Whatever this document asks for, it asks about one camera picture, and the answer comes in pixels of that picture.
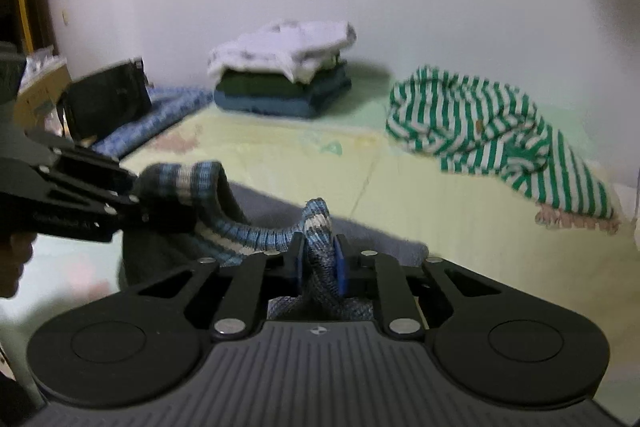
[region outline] light green bedsheet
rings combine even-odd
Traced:
[[[349,217],[594,320],[612,347],[611,378],[640,368],[640,255],[629,225],[548,230],[538,208],[492,177],[440,172],[382,131],[225,114],[211,107],[131,155],[153,162],[216,159],[232,180],[303,204],[324,198]]]

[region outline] blue folded towel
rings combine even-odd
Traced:
[[[335,102],[342,94],[351,89],[351,79],[343,67],[336,68],[333,78],[310,84],[310,89],[300,97],[279,98],[276,96],[232,96],[216,89],[216,105],[225,110],[268,114],[272,116],[292,116],[295,118],[313,118]]]

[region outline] pink pattern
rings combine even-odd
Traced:
[[[545,203],[538,203],[538,206],[540,207],[540,211],[536,214],[536,223],[545,225],[550,229],[576,228],[595,230],[597,225],[601,231],[613,235],[620,228],[620,220],[615,214],[611,219],[599,219],[597,217],[563,212]]]
[[[164,152],[173,152],[176,154],[185,154],[194,150],[200,145],[198,137],[202,132],[202,126],[197,125],[193,131],[192,136],[183,136],[183,131],[180,129],[174,129],[165,133],[162,133],[151,143],[149,143],[149,149]]]

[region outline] person's hand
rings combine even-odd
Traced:
[[[0,243],[0,297],[13,297],[24,265],[33,254],[34,233],[14,233],[9,241]]]

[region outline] round black pad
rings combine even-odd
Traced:
[[[121,362],[145,347],[146,335],[139,327],[119,321],[92,324],[71,339],[71,349],[81,359],[95,363]]]
[[[515,362],[543,362],[556,356],[564,341],[558,330],[542,322],[509,321],[491,330],[489,343],[496,353]]]
[[[196,330],[171,302],[116,294],[66,312],[31,338],[41,390],[89,409],[140,403],[179,384],[200,356]]]
[[[591,321],[515,291],[465,299],[433,347],[463,387],[523,407],[593,396],[609,363],[607,339]]]

